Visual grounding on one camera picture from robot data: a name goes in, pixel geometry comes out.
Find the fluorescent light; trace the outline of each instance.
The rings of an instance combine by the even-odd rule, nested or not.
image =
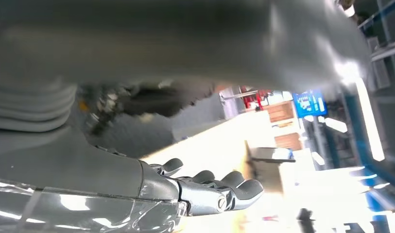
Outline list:
[[[324,123],[324,122],[325,122],[325,118],[324,118],[323,116],[318,116],[318,117],[317,117],[317,120],[318,120],[320,123]]]
[[[373,215],[373,216],[389,215],[389,214],[391,214],[391,213],[392,213],[392,211],[390,211],[390,210],[377,211],[377,212],[372,211],[372,215]]]
[[[67,228],[67,229],[76,229],[76,230],[84,230],[84,231],[90,230],[89,228],[74,227],[74,226],[69,226],[69,225],[56,225],[56,227]]]
[[[345,133],[347,132],[347,126],[344,122],[332,119],[332,118],[326,118],[325,123],[328,127],[331,127],[334,130],[337,130],[339,132]]]
[[[87,197],[83,196],[60,194],[61,204],[67,209],[73,211],[90,210],[86,206],[86,199]]]
[[[325,165],[325,160],[317,152],[312,152],[312,158],[319,164]]]
[[[395,233],[395,213],[386,215],[390,233]]]
[[[378,184],[378,185],[373,186],[373,188],[381,189],[381,188],[384,188],[384,187],[386,187],[388,185],[390,185],[390,183],[382,183],[382,184]]]
[[[9,218],[13,218],[13,219],[16,219],[16,220],[20,220],[21,219],[21,215],[15,215],[15,214],[7,213],[7,212],[4,212],[4,211],[0,211],[0,216],[9,217]],[[33,218],[28,218],[26,221],[27,222],[31,222],[31,223],[45,223],[44,221],[40,221],[40,220],[33,219]]]
[[[356,176],[356,178],[357,178],[358,180],[373,179],[373,178],[375,178],[375,177],[378,177],[378,175],[377,175],[377,174],[373,174],[373,175],[371,175],[371,176]]]
[[[303,119],[307,120],[308,122],[313,122],[313,116],[305,116]]]
[[[373,159],[382,161],[385,159],[382,143],[380,142],[378,128],[376,127],[375,117],[373,116],[372,107],[369,101],[366,87],[362,79],[356,81],[358,89],[359,100],[362,106],[363,119],[365,122],[367,136],[369,139],[370,150],[372,151]]]

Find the ceiling light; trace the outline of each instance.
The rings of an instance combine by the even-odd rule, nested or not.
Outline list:
[[[386,187],[388,185],[390,185],[390,183],[382,183],[382,184],[378,184],[378,185],[373,186],[373,188],[381,189],[381,188],[384,188],[384,187]]]
[[[347,126],[344,122],[332,118],[326,118],[325,123],[328,127],[331,127],[334,130],[337,130],[342,133],[347,132]]]
[[[308,122],[313,122],[313,116],[305,116],[303,119],[307,120]]]

